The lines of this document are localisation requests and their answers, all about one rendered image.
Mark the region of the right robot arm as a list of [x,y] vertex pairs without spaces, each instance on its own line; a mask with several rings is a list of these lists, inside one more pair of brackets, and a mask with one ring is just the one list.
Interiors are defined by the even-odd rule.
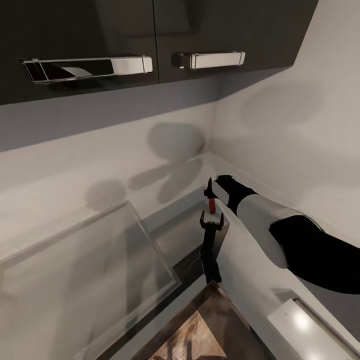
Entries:
[[204,196],[231,209],[266,256],[289,269],[360,343],[360,248],[236,180],[233,174],[219,175]]

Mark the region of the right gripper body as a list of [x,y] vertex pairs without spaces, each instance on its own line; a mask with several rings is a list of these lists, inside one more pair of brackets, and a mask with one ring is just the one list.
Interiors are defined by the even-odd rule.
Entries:
[[213,193],[212,188],[207,188],[207,198],[208,199],[217,199],[218,197]]

